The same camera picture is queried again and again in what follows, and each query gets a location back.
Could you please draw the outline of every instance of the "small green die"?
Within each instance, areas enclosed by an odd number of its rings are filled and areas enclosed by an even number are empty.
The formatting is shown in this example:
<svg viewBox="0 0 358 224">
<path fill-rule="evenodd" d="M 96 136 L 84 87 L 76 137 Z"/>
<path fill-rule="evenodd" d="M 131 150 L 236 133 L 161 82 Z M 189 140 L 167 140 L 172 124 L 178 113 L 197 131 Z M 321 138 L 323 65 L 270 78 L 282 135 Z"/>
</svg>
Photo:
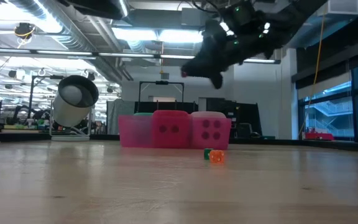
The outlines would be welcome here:
<svg viewBox="0 0 358 224">
<path fill-rule="evenodd" d="M 214 149 L 204 149 L 204 159 L 209 160 L 209 153 Z"/>
</svg>

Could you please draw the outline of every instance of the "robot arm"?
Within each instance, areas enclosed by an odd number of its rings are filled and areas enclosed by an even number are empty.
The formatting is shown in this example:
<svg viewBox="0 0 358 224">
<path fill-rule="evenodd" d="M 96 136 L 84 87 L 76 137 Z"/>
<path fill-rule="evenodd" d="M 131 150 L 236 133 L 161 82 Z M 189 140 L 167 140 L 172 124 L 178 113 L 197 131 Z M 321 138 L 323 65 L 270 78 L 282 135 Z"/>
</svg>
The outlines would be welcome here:
<svg viewBox="0 0 358 224">
<path fill-rule="evenodd" d="M 273 51 L 287 44 L 303 23 L 326 2 L 293 1 L 275 14 L 255 11 L 250 0 L 241 0 L 220 9 L 220 15 L 234 35 L 226 35 L 219 21 L 207 21 L 201 50 L 182 66 L 182 76 L 209 78 L 216 89 L 221 88 L 221 72 L 257 54 L 264 54 L 269 59 Z"/>
</svg>

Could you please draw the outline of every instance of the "white cylinder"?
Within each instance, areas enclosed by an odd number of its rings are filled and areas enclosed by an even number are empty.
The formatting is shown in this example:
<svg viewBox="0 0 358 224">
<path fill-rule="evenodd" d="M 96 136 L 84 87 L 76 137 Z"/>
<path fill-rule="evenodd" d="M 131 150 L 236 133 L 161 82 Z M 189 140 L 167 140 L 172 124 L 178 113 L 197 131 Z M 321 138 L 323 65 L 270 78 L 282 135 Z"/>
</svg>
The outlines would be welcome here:
<svg viewBox="0 0 358 224">
<path fill-rule="evenodd" d="M 99 98 L 96 85 L 80 75 L 60 81 L 53 101 L 53 118 L 61 126 L 73 127 L 88 115 Z"/>
</svg>

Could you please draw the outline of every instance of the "small orange die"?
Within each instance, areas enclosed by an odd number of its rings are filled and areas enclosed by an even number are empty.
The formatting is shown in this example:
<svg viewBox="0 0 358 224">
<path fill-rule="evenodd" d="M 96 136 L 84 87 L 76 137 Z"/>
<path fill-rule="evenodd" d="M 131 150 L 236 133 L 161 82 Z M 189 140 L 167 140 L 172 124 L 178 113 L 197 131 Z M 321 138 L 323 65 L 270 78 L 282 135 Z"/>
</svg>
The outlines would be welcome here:
<svg viewBox="0 0 358 224">
<path fill-rule="evenodd" d="M 224 153 L 222 150 L 212 150 L 209 153 L 209 160 L 214 164 L 223 164 L 224 163 Z"/>
</svg>

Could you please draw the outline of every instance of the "table surface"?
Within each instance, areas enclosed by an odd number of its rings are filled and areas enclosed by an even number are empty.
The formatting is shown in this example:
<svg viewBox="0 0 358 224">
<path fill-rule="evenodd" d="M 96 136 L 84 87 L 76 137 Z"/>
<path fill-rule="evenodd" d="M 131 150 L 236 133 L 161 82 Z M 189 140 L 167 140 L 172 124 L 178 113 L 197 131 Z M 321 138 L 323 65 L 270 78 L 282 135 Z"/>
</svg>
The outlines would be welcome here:
<svg viewBox="0 0 358 224">
<path fill-rule="evenodd" d="M 0 144 L 0 223 L 358 223 L 358 152 Z"/>
</svg>

